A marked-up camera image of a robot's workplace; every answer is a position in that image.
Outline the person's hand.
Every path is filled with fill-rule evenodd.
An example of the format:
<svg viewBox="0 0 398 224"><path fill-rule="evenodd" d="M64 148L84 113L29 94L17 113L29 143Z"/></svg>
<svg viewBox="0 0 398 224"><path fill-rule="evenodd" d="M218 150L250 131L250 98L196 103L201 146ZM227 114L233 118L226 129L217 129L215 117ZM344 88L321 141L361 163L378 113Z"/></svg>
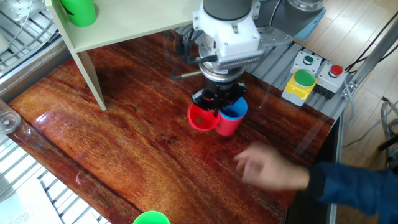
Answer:
<svg viewBox="0 0 398 224"><path fill-rule="evenodd" d="M252 143L234 157L242 181L264 190L303 190L308 187L308 169L282 156L276 149L260 142Z"/></svg>

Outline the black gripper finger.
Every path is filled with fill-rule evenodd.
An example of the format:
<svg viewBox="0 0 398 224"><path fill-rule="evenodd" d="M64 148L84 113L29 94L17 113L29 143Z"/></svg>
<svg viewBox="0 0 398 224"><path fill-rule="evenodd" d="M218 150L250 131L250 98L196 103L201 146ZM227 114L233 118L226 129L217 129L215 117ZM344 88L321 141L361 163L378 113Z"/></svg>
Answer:
<svg viewBox="0 0 398 224"><path fill-rule="evenodd" d="M197 107L209 111L216 111L215 95L205 88L191 95L192 102Z"/></svg>
<svg viewBox="0 0 398 224"><path fill-rule="evenodd" d="M218 107L225 108L233 105L247 92L246 85L243 82L229 83L228 85L218 86Z"/></svg>

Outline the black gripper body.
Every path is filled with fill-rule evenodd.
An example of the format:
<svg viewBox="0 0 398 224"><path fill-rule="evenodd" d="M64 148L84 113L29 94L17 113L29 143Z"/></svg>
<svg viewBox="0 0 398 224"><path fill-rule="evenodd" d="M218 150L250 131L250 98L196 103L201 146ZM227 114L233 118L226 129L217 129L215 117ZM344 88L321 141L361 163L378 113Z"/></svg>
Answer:
<svg viewBox="0 0 398 224"><path fill-rule="evenodd" d="M210 93L237 93L239 91L238 78L227 76L204 76L204 90Z"/></svg>

